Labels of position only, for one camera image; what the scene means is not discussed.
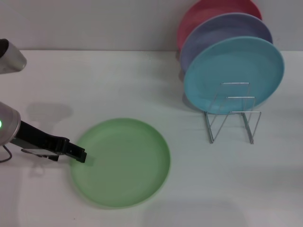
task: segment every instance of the cable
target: cable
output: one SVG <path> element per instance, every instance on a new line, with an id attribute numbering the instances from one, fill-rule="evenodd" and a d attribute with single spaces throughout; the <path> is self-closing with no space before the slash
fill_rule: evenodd
<path id="1" fill-rule="evenodd" d="M 4 159 L 4 160 L 0 160 L 0 163 L 7 162 L 13 157 L 13 155 L 11 154 L 11 152 L 9 151 L 9 149 L 6 146 L 3 145 L 3 148 L 8 152 L 9 158 Z"/>

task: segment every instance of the green plate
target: green plate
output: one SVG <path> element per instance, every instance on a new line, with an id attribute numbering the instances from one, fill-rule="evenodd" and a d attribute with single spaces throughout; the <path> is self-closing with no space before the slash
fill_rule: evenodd
<path id="1" fill-rule="evenodd" d="M 71 161 L 78 189 L 99 205 L 129 207 L 151 197 L 165 182 L 169 148 L 153 127 L 134 119 L 112 119 L 93 127 L 78 141 L 85 163 Z"/>

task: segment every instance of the plastic plate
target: plastic plate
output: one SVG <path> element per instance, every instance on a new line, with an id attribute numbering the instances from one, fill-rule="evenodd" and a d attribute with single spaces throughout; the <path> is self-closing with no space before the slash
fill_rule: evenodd
<path id="1" fill-rule="evenodd" d="M 112 119 L 86 132 L 78 145 L 86 162 L 71 161 L 71 175 L 80 192 L 112 208 L 141 203 L 165 182 L 169 148 L 151 126 L 134 119 Z"/>
<path id="2" fill-rule="evenodd" d="M 204 22 L 187 37 L 180 54 L 181 68 L 186 72 L 195 57 L 207 47 L 237 36 L 273 42 L 269 29 L 260 19 L 245 13 L 223 14 Z"/>
<path id="3" fill-rule="evenodd" d="M 178 28 L 179 50 L 188 35 L 201 23 L 225 13 L 247 13 L 262 19 L 258 7 L 250 0 L 200 0 L 184 15 Z"/>
<path id="4" fill-rule="evenodd" d="M 264 39 L 242 36 L 216 43 L 200 53 L 185 74 L 184 89 L 195 107 L 213 114 L 220 109 L 220 114 L 228 114 L 243 111 L 244 107 L 248 110 L 253 102 L 226 101 L 228 96 L 247 96 L 248 87 L 219 89 L 221 83 L 250 83 L 249 96 L 255 97 L 258 105 L 274 93 L 283 74 L 284 61 L 273 44 Z M 209 109 L 218 91 L 218 98 Z"/>

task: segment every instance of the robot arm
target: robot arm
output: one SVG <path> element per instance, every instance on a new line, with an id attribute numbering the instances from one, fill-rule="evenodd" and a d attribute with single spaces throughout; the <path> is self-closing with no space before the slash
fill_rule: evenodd
<path id="1" fill-rule="evenodd" d="M 84 163 L 84 149 L 70 143 L 64 137 L 49 135 L 23 121 L 17 110 L 0 102 L 0 146 L 7 143 L 22 147 L 22 151 L 58 161 L 60 155 L 67 155 Z"/>
<path id="2" fill-rule="evenodd" d="M 21 71 L 26 63 L 26 58 L 11 42 L 0 39 L 0 74 Z M 67 138 L 49 135 L 21 121 L 17 110 L 0 102 L 0 146 L 4 146 L 11 157 L 5 147 L 9 142 L 21 147 L 25 153 L 53 161 L 58 161 L 60 155 L 67 155 L 82 163 L 86 159 L 83 148 L 70 143 Z"/>

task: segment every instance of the white wall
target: white wall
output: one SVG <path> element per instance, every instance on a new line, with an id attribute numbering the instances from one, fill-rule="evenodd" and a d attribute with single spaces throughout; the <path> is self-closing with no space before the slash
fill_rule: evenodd
<path id="1" fill-rule="evenodd" d="M 0 37 L 21 49 L 175 50 L 196 0 L 2 0 Z M 303 0 L 255 0 L 280 50 L 303 50 Z"/>

